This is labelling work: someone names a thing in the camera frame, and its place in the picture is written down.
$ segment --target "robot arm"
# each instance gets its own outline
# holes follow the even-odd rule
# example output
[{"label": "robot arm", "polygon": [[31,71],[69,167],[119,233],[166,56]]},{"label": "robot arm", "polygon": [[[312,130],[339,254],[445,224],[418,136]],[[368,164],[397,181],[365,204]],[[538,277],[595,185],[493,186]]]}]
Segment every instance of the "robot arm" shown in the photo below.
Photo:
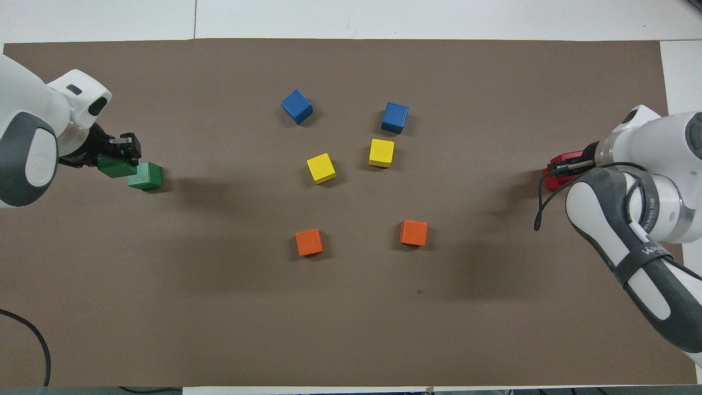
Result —
[{"label": "robot arm", "polygon": [[0,55],[0,207],[21,207],[46,191],[57,163],[97,165],[101,156],[136,165],[133,134],[108,136],[95,119],[112,94],[78,70],[44,84]]},{"label": "robot arm", "polygon": [[702,113],[659,117],[634,108],[590,153],[566,211],[653,327],[702,366],[702,278],[658,241],[702,235]]}]

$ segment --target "toy block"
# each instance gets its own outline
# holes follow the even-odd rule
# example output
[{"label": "toy block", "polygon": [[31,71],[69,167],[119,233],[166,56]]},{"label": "toy block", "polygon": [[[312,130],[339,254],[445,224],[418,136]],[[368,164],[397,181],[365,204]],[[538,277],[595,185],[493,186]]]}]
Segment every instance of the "toy block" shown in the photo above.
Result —
[{"label": "toy block", "polygon": [[123,160],[112,159],[111,157],[99,157],[98,170],[111,179],[136,174],[136,166]]},{"label": "toy block", "polygon": [[321,184],[336,177],[336,171],[334,171],[334,166],[331,164],[328,153],[308,159],[307,167],[310,168],[312,179],[314,179],[316,184]]},{"label": "toy block", "polygon": [[395,142],[374,138],[371,140],[371,155],[368,164],[371,166],[390,167],[392,153],[395,151]]},{"label": "toy block", "polygon": [[429,226],[426,222],[407,219],[402,222],[402,228],[399,232],[399,241],[403,244],[426,245],[427,229],[429,229]]},{"label": "toy block", "polygon": [[280,104],[298,125],[312,114],[312,104],[297,89],[290,93]]},{"label": "toy block", "polygon": [[322,234],[319,229],[295,233],[295,241],[298,244],[298,253],[301,257],[324,251]]},{"label": "toy block", "polygon": [[402,133],[408,112],[409,107],[389,101],[388,105],[385,106],[385,115],[383,115],[383,123],[380,128],[392,133]]},{"label": "toy block", "polygon": [[161,167],[151,162],[140,163],[136,167],[136,174],[127,177],[127,185],[141,190],[160,188]]}]

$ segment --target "blue cube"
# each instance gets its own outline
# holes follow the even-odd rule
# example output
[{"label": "blue cube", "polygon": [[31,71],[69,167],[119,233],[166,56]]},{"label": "blue cube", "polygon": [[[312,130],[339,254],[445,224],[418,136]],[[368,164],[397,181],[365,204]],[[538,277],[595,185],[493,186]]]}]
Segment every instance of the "blue cube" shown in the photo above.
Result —
[{"label": "blue cube", "polygon": [[383,124],[380,128],[382,130],[391,131],[392,133],[402,133],[402,128],[404,128],[404,122],[407,120],[408,112],[409,107],[389,101],[388,105],[385,106]]},{"label": "blue cube", "polygon": [[312,104],[297,89],[290,93],[290,96],[286,97],[280,104],[283,105],[285,112],[298,125],[312,114]]}]

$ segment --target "white floor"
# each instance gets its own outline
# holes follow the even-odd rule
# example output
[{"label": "white floor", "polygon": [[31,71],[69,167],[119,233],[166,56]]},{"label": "white floor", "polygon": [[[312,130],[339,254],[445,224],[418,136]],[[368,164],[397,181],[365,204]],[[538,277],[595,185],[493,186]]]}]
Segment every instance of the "white floor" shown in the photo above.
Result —
[{"label": "white floor", "polygon": [[[210,37],[656,40],[662,41],[668,112],[702,110],[702,12],[684,0],[0,0],[0,51],[15,42]],[[683,251],[685,264],[702,273],[702,240]],[[320,391],[206,387],[185,393]]]}]

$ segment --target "black velcro strap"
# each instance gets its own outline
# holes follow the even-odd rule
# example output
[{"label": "black velcro strap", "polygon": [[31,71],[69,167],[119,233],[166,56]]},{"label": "black velcro strap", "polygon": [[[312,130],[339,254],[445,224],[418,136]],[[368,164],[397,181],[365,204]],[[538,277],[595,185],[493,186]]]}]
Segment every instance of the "black velcro strap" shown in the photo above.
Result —
[{"label": "black velcro strap", "polygon": [[629,251],[626,257],[619,262],[619,265],[614,268],[612,273],[614,273],[617,281],[619,281],[619,284],[623,287],[641,266],[664,255],[668,255],[671,258],[673,257],[657,242],[645,242]]}]

